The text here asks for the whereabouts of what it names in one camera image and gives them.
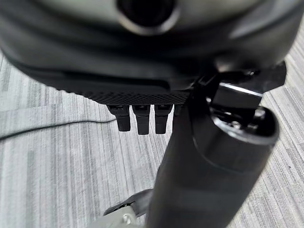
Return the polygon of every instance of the black cable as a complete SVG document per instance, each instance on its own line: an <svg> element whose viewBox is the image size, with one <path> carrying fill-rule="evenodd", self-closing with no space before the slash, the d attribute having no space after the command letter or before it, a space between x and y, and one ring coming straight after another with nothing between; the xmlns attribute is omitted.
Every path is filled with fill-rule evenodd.
<svg viewBox="0 0 304 228"><path fill-rule="evenodd" d="M39 130L43 130L43 129L47 129L47 128L54 128L54 127L61 127L61 126L66 126L66 125L71 125L71 124L81 124L81 123L95 123L95 124L108 124L108 123L111 123L111 122L114 122L116 120L115 119L112 119L112 120L106 120L106 121L95 121L95 120L80 120L80 121L72 121L72 122L66 122L66 123L59 123L59 124L54 124L54 125L47 125L47 126L43 126L43 127L35 127L35 128L29 128L29 129L26 129L26 130L22 130L22 131L19 131L19 132L14 132L14 133L11 133L11 134L7 134L7 135L4 135L4 136L1 136L0 137L0 141L3 141L3 140L6 140L8 138L12 138L12 137L16 137L18 135L21 135L21 134L25 134L25 133L29 133L29 132L34 132L34 131L39 131Z"/></svg>

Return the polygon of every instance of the screw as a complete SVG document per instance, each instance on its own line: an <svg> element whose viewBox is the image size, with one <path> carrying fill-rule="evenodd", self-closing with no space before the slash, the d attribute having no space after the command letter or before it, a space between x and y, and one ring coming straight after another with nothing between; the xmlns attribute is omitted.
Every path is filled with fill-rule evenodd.
<svg viewBox="0 0 304 228"><path fill-rule="evenodd" d="M132 218L129 214L123 215L123 222L127 225L130 225L132 223Z"/></svg>
<svg viewBox="0 0 304 228"><path fill-rule="evenodd" d="M253 71L247 71L246 73L245 73L245 75L247 75L247 76L253 76L255 73L253 72Z"/></svg>
<svg viewBox="0 0 304 228"><path fill-rule="evenodd" d="M239 123L239 122L237 122L237 121L232 121L231 122L231 125L232 125L232 127L234 127L235 129L241 129L241 124Z"/></svg>
<svg viewBox="0 0 304 228"><path fill-rule="evenodd" d="M262 108L258 108L255 111L255 118L263 120L265 118L266 111Z"/></svg>

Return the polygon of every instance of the metal part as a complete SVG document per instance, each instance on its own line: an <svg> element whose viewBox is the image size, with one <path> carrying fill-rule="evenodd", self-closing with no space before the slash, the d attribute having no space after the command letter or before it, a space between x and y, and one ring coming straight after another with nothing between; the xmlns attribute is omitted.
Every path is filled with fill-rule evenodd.
<svg viewBox="0 0 304 228"><path fill-rule="evenodd" d="M142 228L136 224L132 207L124 207L98 218L88 228Z"/></svg>
<svg viewBox="0 0 304 228"><path fill-rule="evenodd" d="M255 109L262 100L263 94L233 84L221 82L213 98L212 106L225 109Z"/></svg>
<svg viewBox="0 0 304 228"><path fill-rule="evenodd" d="M239 122L237 122L237 121L232 121L231 122L231 125L235 128L235 129L241 129L241 127L242 127L242 125L239 123Z"/></svg>

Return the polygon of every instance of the black plastic tab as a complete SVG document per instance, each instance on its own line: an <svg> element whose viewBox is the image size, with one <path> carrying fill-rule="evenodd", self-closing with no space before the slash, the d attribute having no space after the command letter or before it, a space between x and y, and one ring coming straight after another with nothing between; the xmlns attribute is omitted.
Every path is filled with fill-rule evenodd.
<svg viewBox="0 0 304 228"><path fill-rule="evenodd" d="M138 134L149 134L150 105L132 105L132 109L136 115Z"/></svg>
<svg viewBox="0 0 304 228"><path fill-rule="evenodd" d="M130 107L128 105L108 105L107 107L117 119L118 130L120 132L130 131Z"/></svg>
<svg viewBox="0 0 304 228"><path fill-rule="evenodd" d="M167 127L168 115L172 110L172 104L155 105L155 132L165 134Z"/></svg>

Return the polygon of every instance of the gray carpet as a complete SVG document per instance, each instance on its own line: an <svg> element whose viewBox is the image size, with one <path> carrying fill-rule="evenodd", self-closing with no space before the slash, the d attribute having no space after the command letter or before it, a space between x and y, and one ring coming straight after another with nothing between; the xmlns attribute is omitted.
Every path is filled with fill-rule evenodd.
<svg viewBox="0 0 304 228"><path fill-rule="evenodd" d="M287 57L288 81L263 105L281 136L232 228L304 227L304 28ZM37 83L0 55L0 137L29 127L109 120L106 107ZM81 123L0 142L0 228L85 228L103 211L151 188L170 137Z"/></svg>

